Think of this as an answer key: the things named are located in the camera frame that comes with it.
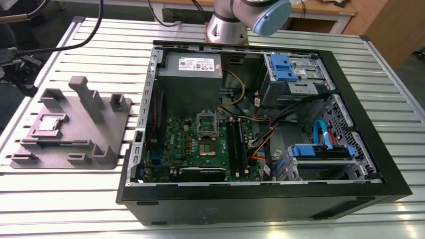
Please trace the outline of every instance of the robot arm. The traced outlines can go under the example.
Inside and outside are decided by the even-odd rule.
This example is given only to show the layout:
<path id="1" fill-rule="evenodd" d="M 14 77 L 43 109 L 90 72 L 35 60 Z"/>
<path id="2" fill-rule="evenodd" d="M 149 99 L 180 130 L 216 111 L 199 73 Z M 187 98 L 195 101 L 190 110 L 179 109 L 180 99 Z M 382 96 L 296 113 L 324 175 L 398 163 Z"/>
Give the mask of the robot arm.
<path id="1" fill-rule="evenodd" d="M 260 36 L 272 35 L 290 18 L 299 0 L 216 0 L 208 25 L 214 43 L 246 44 L 247 27 Z"/>

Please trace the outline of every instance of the table leg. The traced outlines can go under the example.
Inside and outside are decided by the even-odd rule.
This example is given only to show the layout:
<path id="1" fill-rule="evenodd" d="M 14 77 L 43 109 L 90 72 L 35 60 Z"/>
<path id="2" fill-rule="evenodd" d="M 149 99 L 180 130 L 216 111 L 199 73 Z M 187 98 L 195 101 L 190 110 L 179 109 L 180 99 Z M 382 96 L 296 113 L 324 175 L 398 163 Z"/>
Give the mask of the table leg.
<path id="1" fill-rule="evenodd" d="M 352 19 L 352 16 L 340 16 L 340 19 L 334 24 L 334 27 L 332 27 L 330 33 L 331 34 L 342 34 L 351 19 Z"/>

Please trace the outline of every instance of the power supply label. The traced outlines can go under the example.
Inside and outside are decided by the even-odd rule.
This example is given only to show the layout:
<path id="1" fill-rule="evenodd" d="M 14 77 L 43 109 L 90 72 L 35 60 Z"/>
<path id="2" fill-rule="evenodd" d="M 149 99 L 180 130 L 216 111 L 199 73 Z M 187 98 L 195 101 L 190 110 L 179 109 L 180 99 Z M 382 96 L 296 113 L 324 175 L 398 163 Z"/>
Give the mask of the power supply label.
<path id="1" fill-rule="evenodd" d="M 214 59 L 211 58 L 187 58 L 179 60 L 180 71 L 215 71 Z"/>

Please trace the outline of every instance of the blue drive bracket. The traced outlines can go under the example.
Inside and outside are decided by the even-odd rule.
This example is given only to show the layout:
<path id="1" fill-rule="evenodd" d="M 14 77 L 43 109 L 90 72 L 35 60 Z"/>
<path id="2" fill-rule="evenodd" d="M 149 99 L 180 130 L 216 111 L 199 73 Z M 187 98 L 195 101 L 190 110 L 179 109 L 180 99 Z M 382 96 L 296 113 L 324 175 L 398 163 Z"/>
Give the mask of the blue drive bracket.
<path id="1" fill-rule="evenodd" d="M 276 73 L 278 81 L 299 81 L 299 76 L 294 72 L 294 65 L 290 61 L 288 55 L 286 54 L 272 54 L 271 64 L 274 71 Z"/>

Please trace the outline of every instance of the aluminum work table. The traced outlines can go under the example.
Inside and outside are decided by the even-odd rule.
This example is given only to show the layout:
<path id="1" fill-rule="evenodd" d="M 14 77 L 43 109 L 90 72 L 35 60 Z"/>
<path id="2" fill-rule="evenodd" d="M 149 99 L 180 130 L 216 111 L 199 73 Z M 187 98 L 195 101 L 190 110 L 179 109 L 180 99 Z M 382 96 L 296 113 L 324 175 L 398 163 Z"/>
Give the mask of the aluminum work table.
<path id="1" fill-rule="evenodd" d="M 74 22 L 59 46 L 82 42 L 97 19 Z M 115 203 L 123 155 L 134 139 L 146 72 L 155 39 L 204 42 L 204 26 L 166 28 L 155 22 L 106 19 L 86 47 L 57 52 L 37 79 L 34 99 L 26 98 L 0 137 L 0 235 L 78 235 L 106 238 L 425 238 L 425 113 L 375 46 L 358 36 L 282 31 L 251 45 L 331 50 L 411 185 L 414 195 L 379 204 L 338 220 L 280 223 L 146 227 Z M 126 94 L 134 101 L 119 166 L 113 170 L 13 169 L 11 155 L 43 106 L 46 88 L 69 87 L 85 75 L 102 96 Z"/>

